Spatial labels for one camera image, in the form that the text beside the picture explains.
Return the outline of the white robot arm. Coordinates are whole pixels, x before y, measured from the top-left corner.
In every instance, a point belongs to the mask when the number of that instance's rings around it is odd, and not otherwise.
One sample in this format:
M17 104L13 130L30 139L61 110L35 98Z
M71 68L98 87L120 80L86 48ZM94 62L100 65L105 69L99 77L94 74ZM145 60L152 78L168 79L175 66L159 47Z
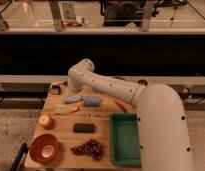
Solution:
M90 86L137 109L142 171L195 170L185 109L172 87L96 74L89 59L68 70L68 85L73 92Z

